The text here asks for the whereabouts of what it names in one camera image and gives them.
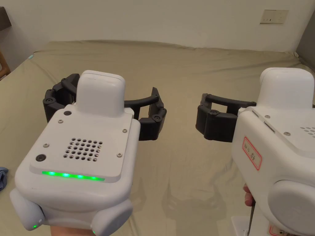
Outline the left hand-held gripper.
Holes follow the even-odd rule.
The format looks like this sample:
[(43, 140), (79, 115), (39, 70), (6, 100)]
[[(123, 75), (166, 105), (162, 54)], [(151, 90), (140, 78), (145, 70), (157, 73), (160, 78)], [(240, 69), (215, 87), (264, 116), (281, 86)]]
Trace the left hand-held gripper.
[[(45, 116), (52, 118), (10, 193), (26, 230), (49, 225), (111, 235), (131, 216), (138, 141), (158, 139), (167, 110), (155, 87), (138, 100), (124, 101), (124, 94), (123, 77), (89, 70), (46, 91)], [(148, 117), (139, 118), (146, 106)]]

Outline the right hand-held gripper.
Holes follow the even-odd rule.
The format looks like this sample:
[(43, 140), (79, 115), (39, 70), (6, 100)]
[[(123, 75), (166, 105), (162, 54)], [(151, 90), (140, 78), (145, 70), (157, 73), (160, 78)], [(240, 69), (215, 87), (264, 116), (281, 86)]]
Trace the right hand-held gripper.
[(260, 83), (257, 103), (202, 94), (195, 127), (207, 140), (232, 142), (232, 158), (256, 202), (244, 235), (313, 236), (314, 78), (303, 69), (268, 68)]

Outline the person's right hand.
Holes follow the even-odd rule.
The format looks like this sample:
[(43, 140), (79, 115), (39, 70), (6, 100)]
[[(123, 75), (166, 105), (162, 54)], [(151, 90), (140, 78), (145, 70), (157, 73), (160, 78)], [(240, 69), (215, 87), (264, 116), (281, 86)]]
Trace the person's right hand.
[(245, 198), (244, 198), (244, 202), (245, 202), (245, 205), (248, 206), (248, 207), (251, 207), (253, 206), (254, 204), (254, 198), (247, 186), (247, 184), (245, 184), (243, 186), (243, 190), (245, 191)]

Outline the person's left hand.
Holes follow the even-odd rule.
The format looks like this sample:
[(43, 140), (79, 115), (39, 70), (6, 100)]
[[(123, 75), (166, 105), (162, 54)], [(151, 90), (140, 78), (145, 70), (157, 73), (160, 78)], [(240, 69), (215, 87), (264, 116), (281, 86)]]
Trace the person's left hand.
[(95, 236), (90, 229), (75, 229), (60, 226), (50, 226), (51, 236)]

